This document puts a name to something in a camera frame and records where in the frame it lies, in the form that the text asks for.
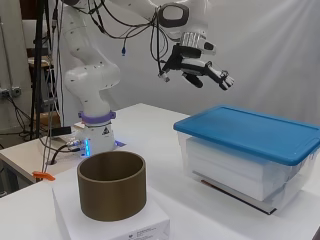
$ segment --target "table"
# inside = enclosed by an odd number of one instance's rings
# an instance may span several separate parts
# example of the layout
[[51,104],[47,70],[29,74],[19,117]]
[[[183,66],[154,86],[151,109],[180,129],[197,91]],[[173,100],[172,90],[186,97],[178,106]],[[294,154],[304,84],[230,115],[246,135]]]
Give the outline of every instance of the table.
[[[123,150],[146,160],[148,191],[171,218],[170,240],[312,239],[320,226],[319,161],[294,201],[267,216],[183,174],[172,126],[185,117],[139,104],[120,110],[114,121],[117,140],[128,144]],[[14,153],[5,155],[10,159]],[[68,162],[68,157],[60,160]],[[1,239],[61,239],[50,184],[41,182],[0,199]]]

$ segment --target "plastic storage box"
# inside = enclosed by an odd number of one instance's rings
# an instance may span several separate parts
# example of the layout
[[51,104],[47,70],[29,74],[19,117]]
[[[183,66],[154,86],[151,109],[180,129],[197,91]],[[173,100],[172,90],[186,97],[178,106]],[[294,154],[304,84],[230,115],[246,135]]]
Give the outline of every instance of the plastic storage box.
[[320,127],[219,106],[174,125],[188,175],[268,214],[305,184]]

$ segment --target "white box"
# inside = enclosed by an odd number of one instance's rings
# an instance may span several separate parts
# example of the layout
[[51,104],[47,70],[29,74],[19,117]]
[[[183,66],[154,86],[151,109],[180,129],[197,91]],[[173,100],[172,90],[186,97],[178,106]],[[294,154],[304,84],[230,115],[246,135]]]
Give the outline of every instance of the white box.
[[117,222],[99,222],[88,218],[81,211],[76,169],[59,174],[56,178],[53,196],[56,218],[63,239],[169,239],[169,217],[149,195],[146,206],[135,216]]
[[281,209],[300,191],[318,154],[297,166],[284,166],[184,133],[178,133],[184,170],[196,180],[205,176],[246,196]]

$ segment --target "cardboard tube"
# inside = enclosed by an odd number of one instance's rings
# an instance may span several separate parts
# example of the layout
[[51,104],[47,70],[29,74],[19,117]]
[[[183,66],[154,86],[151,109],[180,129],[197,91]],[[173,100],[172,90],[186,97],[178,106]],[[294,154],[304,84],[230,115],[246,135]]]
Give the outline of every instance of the cardboard tube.
[[139,155],[106,152],[78,166],[82,212],[98,221],[123,220],[146,204],[146,165]]

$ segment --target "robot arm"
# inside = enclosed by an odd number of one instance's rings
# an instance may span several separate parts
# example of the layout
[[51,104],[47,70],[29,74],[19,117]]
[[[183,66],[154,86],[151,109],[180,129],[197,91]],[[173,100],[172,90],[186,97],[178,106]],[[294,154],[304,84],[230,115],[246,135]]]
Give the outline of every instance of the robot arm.
[[[150,21],[155,11],[161,28],[176,42],[172,54],[165,66],[159,72],[159,77],[165,82],[170,81],[170,70],[181,70],[185,79],[194,86],[201,88],[202,81],[198,76],[208,76],[223,90],[228,90],[233,84],[227,71],[218,71],[212,63],[201,61],[202,54],[215,55],[216,47],[207,41],[208,0],[187,0],[167,3],[161,6],[151,0],[109,0],[110,2],[128,9]],[[92,0],[65,0],[67,5],[77,8],[88,8]]]
[[[82,145],[84,156],[111,151],[115,147],[111,129],[115,113],[104,99],[103,91],[119,83],[120,70],[92,45],[82,14],[75,9],[92,9],[96,6],[95,0],[62,1],[67,5],[64,6],[63,35],[70,53],[83,63],[83,66],[67,71],[64,79],[68,90],[83,105],[80,117],[85,128],[77,136],[78,143]],[[168,72],[179,70],[188,82],[198,88],[203,86],[198,76],[208,76],[223,90],[233,85],[233,79],[226,71],[219,72],[212,68],[210,62],[200,59],[202,54],[214,55],[216,51],[215,46],[207,41],[208,0],[184,0],[162,6],[155,5],[151,0],[109,1],[139,14],[148,22],[155,20],[152,24],[157,25],[158,34],[161,27],[176,42],[166,64],[161,67],[158,62],[160,78],[167,82],[170,80]]]

